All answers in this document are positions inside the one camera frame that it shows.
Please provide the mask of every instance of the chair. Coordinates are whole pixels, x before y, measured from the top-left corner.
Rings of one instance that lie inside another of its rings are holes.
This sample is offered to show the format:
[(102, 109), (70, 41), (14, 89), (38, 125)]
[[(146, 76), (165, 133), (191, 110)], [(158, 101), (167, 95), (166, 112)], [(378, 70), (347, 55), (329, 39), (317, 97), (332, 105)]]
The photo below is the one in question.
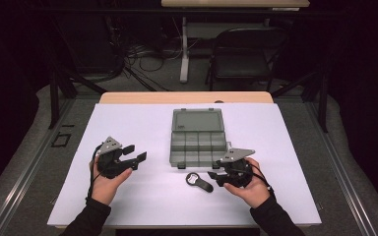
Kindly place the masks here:
[(270, 90), (278, 55), (287, 44), (287, 31), (280, 28), (229, 29), (220, 33), (213, 46), (206, 84), (214, 82), (267, 81)]

